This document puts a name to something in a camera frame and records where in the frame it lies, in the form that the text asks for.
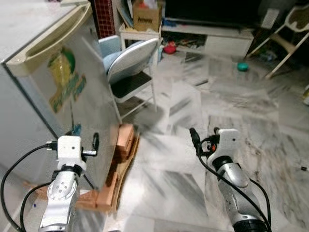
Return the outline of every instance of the chair seat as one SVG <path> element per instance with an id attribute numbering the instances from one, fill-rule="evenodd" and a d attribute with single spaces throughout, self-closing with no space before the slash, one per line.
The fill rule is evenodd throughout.
<path id="1" fill-rule="evenodd" d="M 139 92 L 143 88 L 149 86 L 151 80 L 151 77 L 146 73 L 140 72 L 139 74 L 126 77 L 111 85 L 112 93 L 118 99 L 118 102 L 125 102 L 127 99 L 134 96 L 135 92 Z"/>

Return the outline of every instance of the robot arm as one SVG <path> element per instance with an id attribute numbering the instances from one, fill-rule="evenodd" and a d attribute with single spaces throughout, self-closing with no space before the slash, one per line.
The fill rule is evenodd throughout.
<path id="1" fill-rule="evenodd" d="M 207 165 L 245 193 L 258 207 L 259 202 L 252 192 L 252 183 L 240 166 L 233 162 L 239 146 L 239 132 L 235 129 L 215 128 L 210 136 L 208 151 L 200 146 L 200 138 L 195 129 L 190 129 L 194 147 L 199 155 L 207 157 Z M 235 232 L 267 232 L 266 223 L 260 213 L 239 192 L 219 179 L 219 190 L 225 200 L 225 207 Z"/>
<path id="2" fill-rule="evenodd" d="M 85 156 L 96 156 L 98 134 L 94 134 L 91 151 L 83 151 L 81 138 L 61 136 L 57 142 L 58 170 L 47 191 L 48 204 L 39 232 L 71 232 L 75 205 L 79 198 L 79 178 L 86 171 Z"/>

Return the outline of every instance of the mini fridge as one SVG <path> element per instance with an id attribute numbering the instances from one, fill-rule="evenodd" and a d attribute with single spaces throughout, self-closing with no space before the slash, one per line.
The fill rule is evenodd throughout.
<path id="1" fill-rule="evenodd" d="M 9 168 L 27 151 L 64 134 L 79 135 L 90 150 L 98 132 L 98 156 L 87 159 L 86 177 L 101 188 L 119 121 L 91 4 L 1 0 L 0 34 L 0 167 Z M 56 165 L 55 151 L 40 150 L 14 173 L 44 183 Z M 81 185 L 91 189 L 83 178 Z"/>

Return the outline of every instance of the black tv screen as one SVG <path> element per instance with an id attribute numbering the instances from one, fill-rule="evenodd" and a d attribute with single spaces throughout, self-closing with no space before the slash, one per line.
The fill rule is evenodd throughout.
<path id="1" fill-rule="evenodd" d="M 188 23 L 253 26 L 261 0 L 166 0 L 165 17 Z"/>

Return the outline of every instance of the cardboard box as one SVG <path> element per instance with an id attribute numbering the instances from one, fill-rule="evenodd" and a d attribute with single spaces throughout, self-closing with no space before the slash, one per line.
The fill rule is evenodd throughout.
<path id="1" fill-rule="evenodd" d="M 162 6 L 157 9 L 141 8 L 138 5 L 143 2 L 136 0 L 133 5 L 133 22 L 134 29 L 146 31 L 148 28 L 159 32 L 162 20 Z"/>

